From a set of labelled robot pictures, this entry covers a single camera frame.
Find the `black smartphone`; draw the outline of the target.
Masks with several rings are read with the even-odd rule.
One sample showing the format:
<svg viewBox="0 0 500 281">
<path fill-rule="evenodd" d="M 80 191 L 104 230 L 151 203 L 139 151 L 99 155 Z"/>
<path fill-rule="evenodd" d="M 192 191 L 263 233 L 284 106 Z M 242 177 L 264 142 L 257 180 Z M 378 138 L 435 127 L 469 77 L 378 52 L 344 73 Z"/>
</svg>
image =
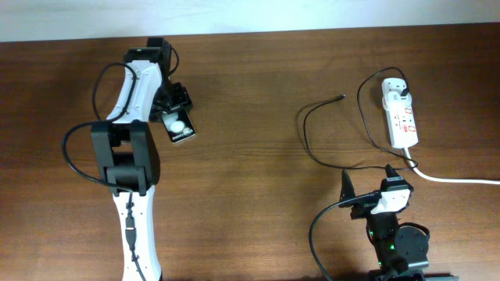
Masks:
<svg viewBox="0 0 500 281">
<path fill-rule="evenodd" d="M 162 122 L 173 144 L 178 144 L 195 136 L 196 131 L 185 110 L 174 113 L 163 113 Z"/>
</svg>

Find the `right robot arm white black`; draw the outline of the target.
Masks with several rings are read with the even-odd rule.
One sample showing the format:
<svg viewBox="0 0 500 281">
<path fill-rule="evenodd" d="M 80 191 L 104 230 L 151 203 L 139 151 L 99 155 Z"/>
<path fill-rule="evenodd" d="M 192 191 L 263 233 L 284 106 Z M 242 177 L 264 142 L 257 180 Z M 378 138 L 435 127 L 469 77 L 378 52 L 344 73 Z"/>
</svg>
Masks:
<svg viewBox="0 0 500 281">
<path fill-rule="evenodd" d="M 356 195 L 347 171 L 341 176 L 341 207 L 351 209 L 351 219 L 365 219 L 366 232 L 376 251 L 379 269 L 368 273 L 369 280 L 424 280 L 429 266 L 427 252 L 430 231 L 413 222 L 400 223 L 397 214 L 409 207 L 413 186 L 390 165 L 380 188 Z"/>
</svg>

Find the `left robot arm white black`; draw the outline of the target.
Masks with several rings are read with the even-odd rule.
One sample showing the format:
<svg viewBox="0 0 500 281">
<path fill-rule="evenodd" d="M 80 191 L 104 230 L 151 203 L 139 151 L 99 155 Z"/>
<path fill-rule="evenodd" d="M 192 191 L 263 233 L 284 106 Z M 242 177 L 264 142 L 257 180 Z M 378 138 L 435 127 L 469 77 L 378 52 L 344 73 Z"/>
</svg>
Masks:
<svg viewBox="0 0 500 281">
<path fill-rule="evenodd" d="M 125 280 L 163 277 L 153 222 L 161 164 L 149 125 L 163 124 L 174 144 L 195 135 L 187 88 L 171 80 L 178 59 L 162 37 L 130 49 L 123 57 L 125 78 L 118 100 L 106 119 L 91 128 L 99 179 L 109 185 L 119 215 Z"/>
</svg>

